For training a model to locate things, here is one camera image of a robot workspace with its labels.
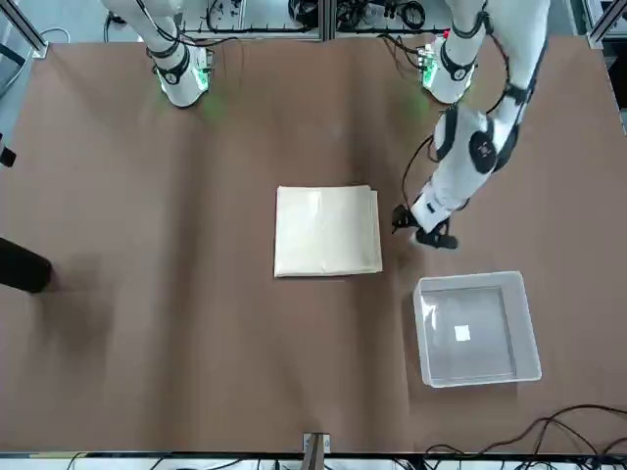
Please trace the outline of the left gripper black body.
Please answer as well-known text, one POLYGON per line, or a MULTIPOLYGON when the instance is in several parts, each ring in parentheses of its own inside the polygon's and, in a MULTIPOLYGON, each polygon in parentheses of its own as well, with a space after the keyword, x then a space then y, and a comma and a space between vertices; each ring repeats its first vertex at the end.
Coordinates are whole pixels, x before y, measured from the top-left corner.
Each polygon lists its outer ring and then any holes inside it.
POLYGON ((424 228, 418 228, 415 231, 415 239, 419 244, 435 245, 439 235, 450 235, 449 226, 449 222, 440 222, 430 232, 427 232, 424 228))

